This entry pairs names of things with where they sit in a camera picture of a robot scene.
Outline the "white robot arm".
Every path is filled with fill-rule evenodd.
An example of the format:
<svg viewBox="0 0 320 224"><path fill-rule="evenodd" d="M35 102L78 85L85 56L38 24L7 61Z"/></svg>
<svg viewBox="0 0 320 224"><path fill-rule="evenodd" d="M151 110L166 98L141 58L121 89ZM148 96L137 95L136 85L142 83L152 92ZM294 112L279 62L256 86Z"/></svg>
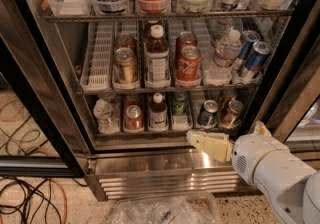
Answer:
<svg viewBox="0 0 320 224"><path fill-rule="evenodd" d="M320 172L294 156L263 122L232 142L223 133L187 132L188 143L233 169L261 191L282 224L320 223Z"/></svg>

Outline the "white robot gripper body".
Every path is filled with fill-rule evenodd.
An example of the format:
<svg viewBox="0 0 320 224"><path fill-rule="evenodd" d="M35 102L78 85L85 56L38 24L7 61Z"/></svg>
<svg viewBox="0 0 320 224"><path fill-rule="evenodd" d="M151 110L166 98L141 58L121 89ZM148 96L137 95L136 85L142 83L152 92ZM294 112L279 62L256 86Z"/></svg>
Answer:
<svg viewBox="0 0 320 224"><path fill-rule="evenodd" d="M254 185L254 172L259 162L273 151L289 153L289 148L272 136L247 134L234 143L232 166L249 185Z"/></svg>

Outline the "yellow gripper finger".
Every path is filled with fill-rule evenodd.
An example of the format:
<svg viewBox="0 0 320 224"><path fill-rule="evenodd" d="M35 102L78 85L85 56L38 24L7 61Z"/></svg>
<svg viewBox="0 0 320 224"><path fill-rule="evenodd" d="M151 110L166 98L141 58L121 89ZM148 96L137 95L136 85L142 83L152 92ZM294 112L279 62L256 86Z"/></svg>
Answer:
<svg viewBox="0 0 320 224"><path fill-rule="evenodd" d="M262 136L272 136L271 132L267 129L265 124L261 121L257 121L254 126L253 133L255 135L262 135Z"/></svg>
<svg viewBox="0 0 320 224"><path fill-rule="evenodd" d="M214 160L221 163L231 160L233 143L229 140L228 134L189 130L186 137L190 145L203 151Z"/></svg>

